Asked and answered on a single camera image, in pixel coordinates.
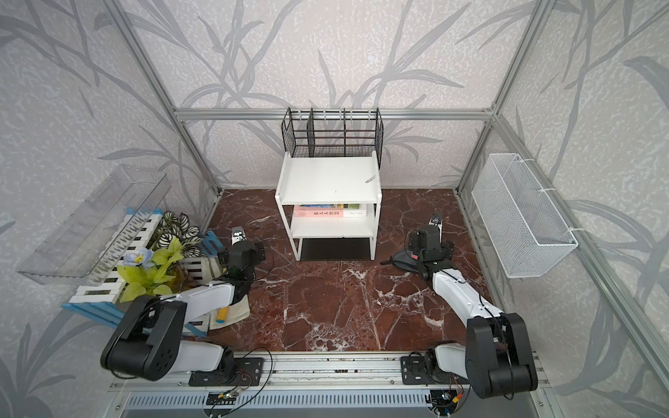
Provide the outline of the yellow item on beige cloth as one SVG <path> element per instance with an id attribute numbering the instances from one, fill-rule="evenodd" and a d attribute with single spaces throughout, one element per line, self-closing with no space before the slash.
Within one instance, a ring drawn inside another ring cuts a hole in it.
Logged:
<path id="1" fill-rule="evenodd" d="M 204 273 L 208 273 L 207 285 L 212 284 L 220 276 L 228 272 L 225 266 L 221 266 L 217 258 L 207 257 L 208 267 L 203 268 Z M 237 322 L 245 320 L 250 315 L 248 297 L 245 296 L 238 303 L 225 308 L 217 308 L 210 314 L 209 330 L 218 330 L 223 327 L 229 327 Z"/>

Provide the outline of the white blue picket crate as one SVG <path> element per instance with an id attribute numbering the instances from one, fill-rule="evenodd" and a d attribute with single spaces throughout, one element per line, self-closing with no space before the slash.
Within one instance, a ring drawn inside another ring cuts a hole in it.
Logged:
<path id="1" fill-rule="evenodd" d="M 130 251 L 136 247 L 144 247 L 156 230 L 162 212 L 157 210 L 148 221 L 139 229 L 129 247 Z M 203 256 L 200 258 L 186 258 L 181 261 L 185 273 L 190 280 L 197 284 L 205 284 L 215 276 L 221 274 L 221 265 L 216 259 L 217 252 L 224 248 L 221 241 L 212 231 L 208 231 L 203 241 Z M 120 297 L 125 290 L 126 283 L 120 277 L 116 268 L 113 268 L 107 278 L 98 286 L 81 286 L 76 293 L 62 305 L 65 310 L 81 315 L 106 327 L 117 327 L 124 316 L 120 310 Z"/>

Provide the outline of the striped leaf plant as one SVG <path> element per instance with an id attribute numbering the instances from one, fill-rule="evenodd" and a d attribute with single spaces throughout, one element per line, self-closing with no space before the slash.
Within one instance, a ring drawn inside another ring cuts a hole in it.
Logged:
<path id="1" fill-rule="evenodd" d="M 181 243 L 181 253 L 185 258 L 203 256 L 200 244 L 204 236 L 200 228 L 192 224 L 186 214 L 177 215 L 175 212 L 166 211 L 149 240 L 148 247 L 153 251 L 169 248 L 174 238 Z"/>

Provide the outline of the pink fluffy cloth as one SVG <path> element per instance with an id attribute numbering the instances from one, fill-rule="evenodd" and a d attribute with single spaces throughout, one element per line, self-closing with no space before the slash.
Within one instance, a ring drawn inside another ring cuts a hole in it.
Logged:
<path id="1" fill-rule="evenodd" d="M 380 263 L 381 266 L 395 266 L 400 268 L 403 271 L 409 273 L 424 273 L 426 271 L 425 265 L 427 263 L 434 262 L 434 258 L 431 253 L 427 250 L 413 252 L 413 251 L 400 251 L 396 254 L 390 256 L 386 261 Z"/>

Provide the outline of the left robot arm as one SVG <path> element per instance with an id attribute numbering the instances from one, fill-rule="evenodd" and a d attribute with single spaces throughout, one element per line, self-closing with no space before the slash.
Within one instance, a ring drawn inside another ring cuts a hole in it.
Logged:
<path id="1" fill-rule="evenodd" d="M 256 278 L 255 267 L 265 259 L 263 242 L 237 240 L 228 251 L 228 269 L 217 280 L 167 297 L 139 296 L 103 349 L 101 367 L 125 379 L 158 381 L 191 372 L 201 376 L 201 385 L 240 381 L 233 350 L 184 340 L 182 331 L 191 320 L 242 302 Z"/>

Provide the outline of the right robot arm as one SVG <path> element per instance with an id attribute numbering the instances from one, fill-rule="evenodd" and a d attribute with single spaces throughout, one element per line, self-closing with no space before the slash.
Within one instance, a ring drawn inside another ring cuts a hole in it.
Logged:
<path id="1" fill-rule="evenodd" d="M 538 388 L 538 373 L 523 318 L 487 301 L 453 265 L 454 244 L 442 241 L 442 228 L 430 223 L 409 234 L 408 244 L 391 264 L 415 273 L 446 301 L 466 328 L 465 344 L 433 344 L 423 357 L 429 379 L 442 383 L 457 376 L 481 399 Z"/>

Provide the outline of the clear plastic wall tray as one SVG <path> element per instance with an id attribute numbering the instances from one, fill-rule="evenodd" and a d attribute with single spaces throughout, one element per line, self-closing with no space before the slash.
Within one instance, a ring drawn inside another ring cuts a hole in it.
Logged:
<path id="1" fill-rule="evenodd" d="M 120 165 L 17 272 L 42 285 L 99 285 L 171 188 L 165 172 Z"/>

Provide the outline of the white mesh wall basket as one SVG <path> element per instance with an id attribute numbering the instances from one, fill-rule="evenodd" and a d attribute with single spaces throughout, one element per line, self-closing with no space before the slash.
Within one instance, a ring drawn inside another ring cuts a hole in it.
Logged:
<path id="1" fill-rule="evenodd" d="M 578 241 L 526 161 L 491 153 L 471 192 L 510 279 L 538 278 L 578 248 Z"/>

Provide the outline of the white two-tier bookshelf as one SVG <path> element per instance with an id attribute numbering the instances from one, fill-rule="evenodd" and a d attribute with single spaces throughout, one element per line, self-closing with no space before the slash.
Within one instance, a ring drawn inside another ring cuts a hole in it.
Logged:
<path id="1" fill-rule="evenodd" d="M 296 259 L 305 240 L 369 241 L 369 259 L 376 258 L 383 193 L 376 152 L 369 157 L 294 158 L 285 153 L 275 201 Z M 363 217 L 287 217 L 295 206 L 361 204 Z"/>

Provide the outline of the green artificial plant with flower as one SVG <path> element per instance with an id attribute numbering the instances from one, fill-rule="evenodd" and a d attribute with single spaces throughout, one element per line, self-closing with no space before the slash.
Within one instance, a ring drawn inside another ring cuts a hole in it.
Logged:
<path id="1" fill-rule="evenodd" d="M 176 279 L 174 268 L 184 259 L 181 251 L 180 240 L 173 237 L 167 248 L 153 251 L 141 247 L 126 254 L 117 266 L 118 275 L 125 282 L 120 302 L 131 302 L 144 295 L 161 297 L 173 294 L 171 284 Z"/>

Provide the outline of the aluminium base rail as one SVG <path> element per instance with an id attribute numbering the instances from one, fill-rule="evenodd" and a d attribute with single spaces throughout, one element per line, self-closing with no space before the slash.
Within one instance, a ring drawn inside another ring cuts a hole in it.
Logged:
<path id="1" fill-rule="evenodd" d="M 268 352 L 257 349 L 238 353 L 234 363 L 244 372 L 241 384 L 205 376 L 193 386 L 190 372 L 167 374 L 158 381 L 113 379 L 111 391 L 214 391 L 232 388 L 278 390 L 395 390 L 405 388 L 404 378 L 424 369 L 404 367 L 401 359 L 418 361 L 408 352 Z"/>

